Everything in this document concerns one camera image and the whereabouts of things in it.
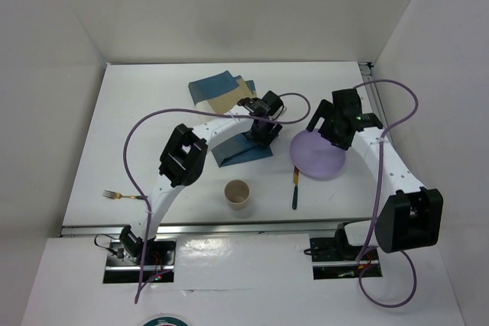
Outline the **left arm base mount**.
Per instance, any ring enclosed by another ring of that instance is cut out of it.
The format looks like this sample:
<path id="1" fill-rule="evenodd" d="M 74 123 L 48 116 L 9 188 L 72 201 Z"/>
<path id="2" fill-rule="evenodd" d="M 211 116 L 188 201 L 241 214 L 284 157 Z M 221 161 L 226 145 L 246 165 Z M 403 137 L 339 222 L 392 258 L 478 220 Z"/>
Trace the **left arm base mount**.
<path id="1" fill-rule="evenodd" d="M 107 234 L 96 235 L 94 245 L 106 252 L 103 283 L 136 284 L 139 282 L 141 260 L 133 257 L 120 240 Z M 176 259 L 176 241 L 156 240 L 148 245 L 142 282 L 172 283 Z"/>

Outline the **blue tan white placemat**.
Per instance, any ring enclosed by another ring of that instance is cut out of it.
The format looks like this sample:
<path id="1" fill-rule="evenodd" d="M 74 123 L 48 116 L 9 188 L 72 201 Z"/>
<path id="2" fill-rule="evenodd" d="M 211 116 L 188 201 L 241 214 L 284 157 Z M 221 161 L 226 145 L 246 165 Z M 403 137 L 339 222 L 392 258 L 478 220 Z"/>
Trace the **blue tan white placemat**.
<path id="1" fill-rule="evenodd" d="M 243 98 L 257 96 L 254 81 L 229 71 L 190 82 L 188 90 L 195 109 L 216 114 L 228 112 Z M 269 147 L 238 134 L 215 147 L 212 155 L 218 167 L 223 167 L 272 157 L 273 153 Z"/>

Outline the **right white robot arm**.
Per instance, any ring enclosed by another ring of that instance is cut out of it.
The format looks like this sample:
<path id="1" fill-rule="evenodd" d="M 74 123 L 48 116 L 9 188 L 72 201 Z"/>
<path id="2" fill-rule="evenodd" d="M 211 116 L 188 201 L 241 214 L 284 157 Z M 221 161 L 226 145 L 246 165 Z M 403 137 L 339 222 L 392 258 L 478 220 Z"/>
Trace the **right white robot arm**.
<path id="1" fill-rule="evenodd" d="M 352 258 L 369 247 L 385 253 L 431 247 L 437 244 L 443 197 L 428 189 L 401 160 L 387 138 L 387 129 L 373 113 L 362 111 L 355 89 L 332 94 L 322 100 L 308 123 L 308 131 L 342 150 L 353 149 L 367 164 L 377 181 L 371 219 L 344 223 L 333 249 L 342 259 Z"/>

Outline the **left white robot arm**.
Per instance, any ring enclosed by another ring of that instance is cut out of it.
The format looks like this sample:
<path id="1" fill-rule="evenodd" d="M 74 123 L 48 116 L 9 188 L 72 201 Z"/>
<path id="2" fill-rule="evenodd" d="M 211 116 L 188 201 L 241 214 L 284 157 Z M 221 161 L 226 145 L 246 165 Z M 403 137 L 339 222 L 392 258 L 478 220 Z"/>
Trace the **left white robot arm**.
<path id="1" fill-rule="evenodd" d="M 149 118 L 170 112 L 209 116 L 212 120 L 195 127 L 179 124 L 173 129 L 160 155 L 157 181 L 149 195 L 142 195 L 146 213 L 126 224 L 119 236 L 125 257 L 134 264 L 144 263 L 150 257 L 149 242 L 156 237 L 164 215 L 183 189 L 202 175 L 210 150 L 238 135 L 256 142 L 260 147 L 269 147 L 282 129 L 282 125 L 274 120 L 282 109 L 280 96 L 269 91 L 263 98 L 246 97 L 239 100 L 224 114 L 168 108 L 142 118 L 130 130 L 123 147 L 124 168 L 140 194 L 143 191 L 130 173 L 127 157 L 128 145 L 136 129 Z"/>

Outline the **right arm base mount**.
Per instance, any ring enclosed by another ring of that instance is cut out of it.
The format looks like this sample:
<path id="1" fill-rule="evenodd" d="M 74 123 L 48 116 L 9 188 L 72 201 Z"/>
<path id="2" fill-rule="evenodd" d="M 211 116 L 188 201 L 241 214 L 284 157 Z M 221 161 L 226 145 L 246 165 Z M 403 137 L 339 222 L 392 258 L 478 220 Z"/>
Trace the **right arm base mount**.
<path id="1" fill-rule="evenodd" d="M 311 237 L 303 253 L 312 261 L 314 280 L 355 279 L 365 270 L 365 277 L 382 277 L 377 251 L 367 253 L 358 263 L 361 247 L 340 244 L 334 237 Z"/>

